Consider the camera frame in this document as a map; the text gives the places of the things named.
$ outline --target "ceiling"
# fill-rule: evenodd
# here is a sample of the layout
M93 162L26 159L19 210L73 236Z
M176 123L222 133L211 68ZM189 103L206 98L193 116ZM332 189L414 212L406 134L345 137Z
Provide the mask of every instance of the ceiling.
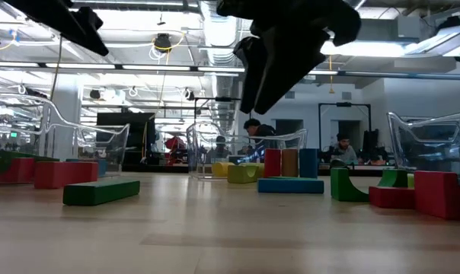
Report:
M98 33L106 43L110 53L103 57L90 52L74 43L64 41L62 44L61 63L104 63L104 64L145 64L145 65L213 65L212 57L228 53L235 42L250 35L251 22L237 20L232 32L205 31L202 15L198 12L198 1L188 2L189 11L182 11L179 0L154 1L97 1L76 0L75 7L91 6L104 25ZM460 8L460 1L392 1L368 0L358 10L362 18L391 20L401 12L403 15L417 14L425 16ZM154 48L152 41L158 33L168 33L172 45L178 45L170 54L161 55ZM12 62L58 62L59 34L46 26L26 19L26 17L0 1L0 61ZM210 40L230 40L222 49L209 50ZM395 65L394 58L332 56L317 69L346 69L359 71L401 71L407 70L407 64L415 64L415 71L447 72L455 62L447 58L405 59L402 66ZM432 60L437 64L431 66ZM240 66L237 59L225 63L225 66ZM17 92L18 85L23 84L45 94L50 93L53 70L47 72L19 72L0 70L0 91ZM238 75L200 74L116 74L106 72L78 73L85 85L84 104L102 104L90 98L92 89L113 89L125 91L126 102L130 106L142 107L192 107L193 102L184 98L186 89L197 96L237 97L238 88L222 88L222 84L238 80ZM359 84L361 78L335 77L334 82ZM328 83L330 78L318 76L315 84ZM218 104L210 102L208 111L202 113L209 119L233 119L235 104ZM118 111L117 109L90 108L84 115L97 111ZM192 116L192 110L180 111L179 114ZM227 130L231 123L221 123Z

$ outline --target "person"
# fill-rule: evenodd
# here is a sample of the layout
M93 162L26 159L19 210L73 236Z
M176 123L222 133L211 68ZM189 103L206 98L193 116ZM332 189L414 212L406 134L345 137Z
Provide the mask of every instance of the person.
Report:
M211 164L215 159L227 158L232 153L225 147L225 137L219 135L216 137L216 147L206 153L206 164Z
M275 136L276 130L269 125L260 124L258 119L249 119L244 123L244 129L250 137L269 137ZM266 139L254 139L255 151L257 157L260 158L260 162L264 162L264 151L266 148L278 148L277 142L274 140Z
M352 145L350 145L350 138L348 137L348 135L344 133L338 133L337 140L338 143L334 146L334 150L337 154L332 155L331 158L340 159L346 164L357 164L357 155L355 154Z

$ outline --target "clear plastic bin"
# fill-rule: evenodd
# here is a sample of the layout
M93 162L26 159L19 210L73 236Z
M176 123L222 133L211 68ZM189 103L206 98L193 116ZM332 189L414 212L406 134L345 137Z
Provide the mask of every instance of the clear plastic bin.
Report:
M128 134L129 125L70 123L44 98L0 94L0 157L105 160L107 171L118 173Z
M399 168L460 174L460 113L407 123L388 113Z
M214 123L194 123L187 129L190 176L198 179L221 179L212 172L214 163L262 163L265 148L305 148L307 136L306 129L273 137L226 135Z

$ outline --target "floor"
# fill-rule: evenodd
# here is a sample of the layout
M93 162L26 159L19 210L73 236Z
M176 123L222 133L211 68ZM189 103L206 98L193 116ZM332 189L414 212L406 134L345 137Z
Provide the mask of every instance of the floor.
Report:
M0 186L0 274L460 273L460 222L336 202L329 187L258 194L254 184L123 176L141 180L140 195L95 207Z

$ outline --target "metal frame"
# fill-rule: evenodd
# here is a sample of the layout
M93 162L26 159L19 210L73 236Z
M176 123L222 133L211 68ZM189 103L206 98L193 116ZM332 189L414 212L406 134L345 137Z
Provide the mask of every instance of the metal frame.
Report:
M321 150L321 106L335 106L335 107L367 107L368 110L368 118L369 118L369 131L372 131L372 117L371 117L371 110L370 110L370 104L352 104L348 102L342 102L342 103L319 103L318 104L318 136L320 140L320 150Z

